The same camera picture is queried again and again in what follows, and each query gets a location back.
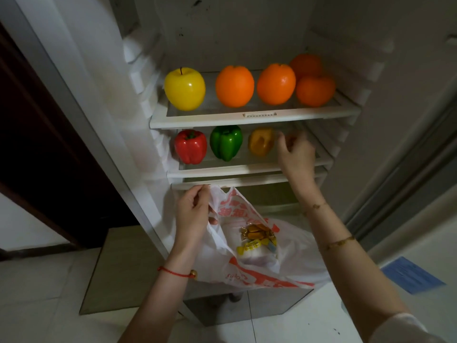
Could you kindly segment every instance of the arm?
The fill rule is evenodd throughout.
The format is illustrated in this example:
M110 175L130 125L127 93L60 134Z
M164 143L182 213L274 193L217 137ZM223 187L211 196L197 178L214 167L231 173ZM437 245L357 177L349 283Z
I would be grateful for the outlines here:
M208 224L209 186L197 185L177 203L176 238L164 267L189 274ZM165 343L189 278L161 271L119 343Z
M351 233L325 202L314 181L315 149L306 140L306 134L302 132L296 139L280 134L278 153L279 165L307 214L334 286L360 337L368 342L386 319L397 313L409 313L409 309L357 241L325 250L330 243L350 237Z

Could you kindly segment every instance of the plastic bag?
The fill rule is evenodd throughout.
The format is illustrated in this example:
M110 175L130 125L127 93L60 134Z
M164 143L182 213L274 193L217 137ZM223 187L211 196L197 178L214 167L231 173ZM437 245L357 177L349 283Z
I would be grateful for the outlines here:
M234 187L228 193L211 186L208 233L194 264L198 281L239 288L319 288L329 281L327 268L311 233L278 219L262 218ZM264 224L274 233L276 253L241 256L240 228Z

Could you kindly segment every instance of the red bell pepper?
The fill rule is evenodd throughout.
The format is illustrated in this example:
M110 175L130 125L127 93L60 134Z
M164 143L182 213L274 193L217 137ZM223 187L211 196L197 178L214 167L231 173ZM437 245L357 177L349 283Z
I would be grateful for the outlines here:
M182 130L174 139L174 149L187 165L201 163L206 156L207 147L205 135L196 130Z

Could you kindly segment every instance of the person's left arm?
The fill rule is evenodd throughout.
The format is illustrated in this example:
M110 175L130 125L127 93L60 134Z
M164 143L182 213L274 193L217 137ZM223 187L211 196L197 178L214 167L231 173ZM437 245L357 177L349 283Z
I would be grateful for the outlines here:
M189 189L177 203L176 238L164 267L189 274L208 224L209 186ZM165 343L189 278L161 271L118 343Z

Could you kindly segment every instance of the sleeve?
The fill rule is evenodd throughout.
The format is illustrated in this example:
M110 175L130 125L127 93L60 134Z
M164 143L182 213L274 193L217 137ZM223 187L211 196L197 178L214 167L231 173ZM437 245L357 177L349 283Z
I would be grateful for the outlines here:
M424 325L411 314L397 314L380 325L369 343L446 343L427 332Z

